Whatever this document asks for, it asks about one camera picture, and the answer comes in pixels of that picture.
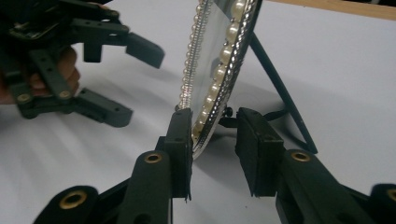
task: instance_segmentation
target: mirror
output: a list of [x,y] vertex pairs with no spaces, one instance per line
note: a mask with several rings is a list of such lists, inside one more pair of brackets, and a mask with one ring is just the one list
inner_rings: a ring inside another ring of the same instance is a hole
[[193,157],[205,149],[226,107],[261,0],[201,0],[191,27],[178,109],[191,108]]

